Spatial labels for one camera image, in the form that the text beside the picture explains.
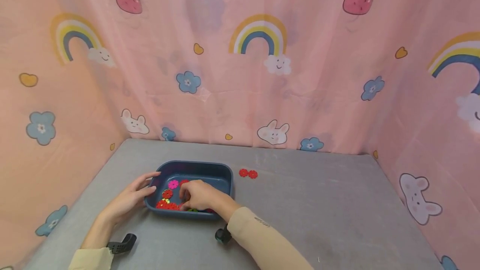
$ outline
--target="pink plastic flower piece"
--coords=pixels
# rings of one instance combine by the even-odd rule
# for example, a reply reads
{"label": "pink plastic flower piece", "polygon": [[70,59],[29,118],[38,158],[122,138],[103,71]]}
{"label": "pink plastic flower piece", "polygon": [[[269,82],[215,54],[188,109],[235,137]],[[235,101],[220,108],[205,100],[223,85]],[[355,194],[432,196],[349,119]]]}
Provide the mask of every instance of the pink plastic flower piece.
{"label": "pink plastic flower piece", "polygon": [[177,181],[175,179],[168,182],[168,188],[169,189],[173,190],[173,189],[176,189],[178,186],[179,186],[179,181]]}

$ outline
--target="blue flower print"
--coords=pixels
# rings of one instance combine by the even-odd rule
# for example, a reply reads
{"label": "blue flower print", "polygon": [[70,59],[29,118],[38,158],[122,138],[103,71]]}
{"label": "blue flower print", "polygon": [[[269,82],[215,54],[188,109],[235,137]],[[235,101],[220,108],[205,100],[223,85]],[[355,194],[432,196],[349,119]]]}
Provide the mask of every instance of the blue flower print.
{"label": "blue flower print", "polygon": [[40,145],[50,144],[50,140],[55,137],[54,121],[55,115],[52,112],[31,113],[30,124],[26,128],[27,135],[32,139],[37,139]]}
{"label": "blue flower print", "polygon": [[45,237],[48,237],[52,230],[57,226],[57,224],[60,222],[60,220],[65,216],[67,213],[68,207],[66,205],[60,207],[58,210],[54,210],[50,216],[47,217],[47,220],[45,220],[45,223],[41,225],[40,227],[37,228],[35,231],[35,234],[37,236],[42,236],[44,235]]}
{"label": "blue flower print", "polygon": [[369,80],[363,86],[363,93],[361,94],[361,99],[363,101],[372,100],[375,95],[383,89],[385,81],[382,80],[382,77],[379,76],[375,80]]}
{"label": "blue flower print", "polygon": [[444,255],[442,257],[442,260],[440,261],[440,263],[442,263],[442,267],[444,270],[458,270],[457,265],[455,265],[452,259],[447,255]]}
{"label": "blue flower print", "polygon": [[320,142],[320,140],[317,137],[303,139],[300,142],[300,145],[301,145],[300,150],[305,150],[305,151],[317,151],[323,148],[323,142]]}
{"label": "blue flower print", "polygon": [[177,74],[177,81],[179,82],[179,88],[182,92],[189,92],[195,94],[197,88],[202,83],[199,76],[195,76],[192,72],[186,71],[184,74]]}
{"label": "blue flower print", "polygon": [[165,141],[173,141],[173,138],[176,136],[177,134],[173,130],[170,130],[167,127],[162,128],[162,137]]}

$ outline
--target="forearm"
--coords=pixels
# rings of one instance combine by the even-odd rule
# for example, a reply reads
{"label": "forearm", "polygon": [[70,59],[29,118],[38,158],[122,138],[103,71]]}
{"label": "forearm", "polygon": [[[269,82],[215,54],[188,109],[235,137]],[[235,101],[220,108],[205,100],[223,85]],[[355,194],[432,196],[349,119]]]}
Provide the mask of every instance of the forearm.
{"label": "forearm", "polygon": [[228,231],[262,270],[313,270],[287,239],[246,207],[230,217]]}
{"label": "forearm", "polygon": [[79,250],[75,252],[69,270],[108,270],[113,254],[106,248],[113,232],[114,222],[98,215]]}
{"label": "forearm", "polygon": [[112,236],[114,223],[99,214],[88,231],[80,249],[99,249],[107,247]]}
{"label": "forearm", "polygon": [[212,209],[225,220],[229,222],[233,213],[241,207],[229,195],[222,193],[217,200],[212,203]]}

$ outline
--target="beige sleeve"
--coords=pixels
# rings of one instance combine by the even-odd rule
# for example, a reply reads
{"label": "beige sleeve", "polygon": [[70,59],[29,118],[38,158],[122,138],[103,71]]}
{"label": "beige sleeve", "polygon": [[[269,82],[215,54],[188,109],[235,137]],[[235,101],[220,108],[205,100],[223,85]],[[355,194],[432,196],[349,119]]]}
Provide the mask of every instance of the beige sleeve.
{"label": "beige sleeve", "polygon": [[227,229],[262,270],[313,270],[287,239],[246,207],[233,213]]}
{"label": "beige sleeve", "polygon": [[113,254],[110,249],[78,249],[68,270],[110,270]]}

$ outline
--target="blue plastic tray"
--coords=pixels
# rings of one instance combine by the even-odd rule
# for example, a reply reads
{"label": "blue plastic tray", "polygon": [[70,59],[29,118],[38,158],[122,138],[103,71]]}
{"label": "blue plastic tray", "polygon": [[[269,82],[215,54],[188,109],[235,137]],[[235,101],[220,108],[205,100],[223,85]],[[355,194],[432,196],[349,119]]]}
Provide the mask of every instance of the blue plastic tray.
{"label": "blue plastic tray", "polygon": [[[150,186],[155,185],[157,190],[154,194],[145,197],[146,206],[155,214],[186,219],[218,220],[220,218],[217,213],[157,209],[155,207],[157,206],[157,202],[162,200],[162,193],[168,189],[168,182],[172,180],[180,182],[183,179],[201,179],[217,190],[232,196],[233,172],[227,165],[210,162],[172,160],[171,162],[161,165],[157,171],[161,171],[161,174],[154,177],[150,183]],[[179,193],[180,186],[173,189],[173,196],[170,198],[171,203],[181,204]]]}

